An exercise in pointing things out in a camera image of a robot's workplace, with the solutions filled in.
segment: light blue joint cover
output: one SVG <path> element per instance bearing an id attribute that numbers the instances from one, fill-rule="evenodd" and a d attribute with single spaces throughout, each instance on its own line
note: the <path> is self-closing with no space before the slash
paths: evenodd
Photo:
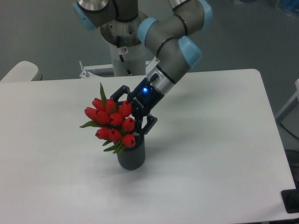
<path id="1" fill-rule="evenodd" d="M 213 21 L 213 11 L 211 6 L 207 3 L 206 0 L 199 0 L 205 10 L 205 21 L 203 28 L 207 27 Z"/>
<path id="2" fill-rule="evenodd" d="M 95 25 L 89 20 L 89 18 L 83 13 L 83 11 L 80 9 L 80 7 L 78 6 L 78 4 L 75 2 L 73 4 L 73 8 L 74 11 L 77 15 L 77 17 L 80 19 L 80 21 L 82 22 L 83 26 L 87 29 L 87 30 L 93 30 L 96 29 Z"/>
<path id="3" fill-rule="evenodd" d="M 187 36 L 180 38 L 178 40 L 178 45 L 181 48 L 189 67 L 193 68 L 202 56 L 201 50 Z"/>
<path id="4" fill-rule="evenodd" d="M 155 18 L 149 17 L 149 18 L 143 20 L 142 23 L 139 25 L 138 31 L 137 31 L 137 36 L 138 36 L 139 40 L 141 41 L 141 43 L 143 43 L 144 45 L 145 45 L 146 35 L 148 34 L 148 31 L 149 31 L 151 25 L 156 21 L 157 20 Z"/>

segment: cable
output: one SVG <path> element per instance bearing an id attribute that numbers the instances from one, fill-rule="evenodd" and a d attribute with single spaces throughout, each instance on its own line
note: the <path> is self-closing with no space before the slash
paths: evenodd
<path id="1" fill-rule="evenodd" d="M 299 140 L 299 137 L 294 135 L 292 132 L 290 132 L 285 126 L 283 126 L 282 123 L 280 123 L 280 126 L 286 131 L 288 132 L 292 137 L 294 137 L 295 139 Z"/>

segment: gray floor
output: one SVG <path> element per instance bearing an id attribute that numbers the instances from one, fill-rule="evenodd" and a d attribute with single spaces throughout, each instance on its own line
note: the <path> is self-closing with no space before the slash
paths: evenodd
<path id="1" fill-rule="evenodd" d="M 0 80 L 20 61 L 36 64 L 45 80 L 78 78 L 79 60 L 85 65 L 111 63 L 99 31 L 86 31 L 75 17 L 73 1 L 0 0 Z M 190 37 L 203 52 L 192 71 L 257 69 L 276 113 L 299 78 L 299 18 L 278 12 L 272 0 L 209 3 L 212 25 Z M 167 0 L 140 0 L 139 8 L 160 20 L 172 14 Z M 298 115 L 296 108 L 284 124 L 299 136 Z M 299 149 L 294 138 L 280 133 L 285 149 Z"/>

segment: blue led light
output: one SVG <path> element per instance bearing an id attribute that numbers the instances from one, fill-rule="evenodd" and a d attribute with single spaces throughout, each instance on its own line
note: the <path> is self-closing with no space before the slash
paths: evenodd
<path id="1" fill-rule="evenodd" d="M 143 88 L 143 93 L 147 93 L 149 90 L 147 88 Z"/>

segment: tulip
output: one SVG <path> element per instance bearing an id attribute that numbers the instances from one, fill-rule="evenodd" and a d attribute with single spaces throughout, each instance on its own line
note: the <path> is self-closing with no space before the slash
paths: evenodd
<path id="1" fill-rule="evenodd" d="M 133 147 L 136 144 L 134 135 L 132 135 L 132 134 L 126 134 L 122 138 L 122 143 L 126 147 Z"/>
<path id="2" fill-rule="evenodd" d="M 133 118 L 127 118 L 125 121 L 122 123 L 122 129 L 125 129 L 126 132 L 131 132 L 134 127 L 135 127 L 135 122 Z"/>
<path id="3" fill-rule="evenodd" d="M 104 140 L 107 140 L 108 137 L 109 137 L 109 133 L 110 133 L 110 130 L 109 128 L 107 127 L 103 127 L 101 129 L 99 129 L 95 136 L 98 138 L 98 139 L 104 139 Z"/>
<path id="4" fill-rule="evenodd" d="M 97 113 L 96 109 L 87 107 L 84 110 L 84 112 L 85 112 L 86 116 L 88 116 L 91 120 L 96 120 L 96 113 Z"/>
<path id="5" fill-rule="evenodd" d="M 106 102 L 105 112 L 111 114 L 111 108 L 113 108 L 112 113 L 116 112 L 116 103 L 112 99 L 108 99 Z"/>
<path id="6" fill-rule="evenodd" d="M 95 98 L 92 104 L 97 110 L 105 111 L 105 107 L 102 104 L 102 100 Z"/>
<path id="7" fill-rule="evenodd" d="M 105 125 L 108 123 L 109 115 L 105 111 L 97 110 L 96 120 L 100 125 Z"/>
<path id="8" fill-rule="evenodd" d="M 113 143 L 117 143 L 117 142 L 119 142 L 119 141 L 121 140 L 121 133 L 120 133 L 120 131 L 118 131 L 118 130 L 112 128 L 112 129 L 110 130 L 110 132 L 109 132 L 109 137 L 108 137 L 108 139 L 109 139 L 110 141 L 112 141 Z"/>
<path id="9" fill-rule="evenodd" d="M 120 113 L 113 113 L 108 118 L 108 123 L 111 125 L 121 125 L 123 117 Z"/>
<path id="10" fill-rule="evenodd" d="M 120 106 L 120 113 L 123 117 L 130 116 L 132 112 L 132 104 L 128 101 L 124 101 L 122 105 Z"/>

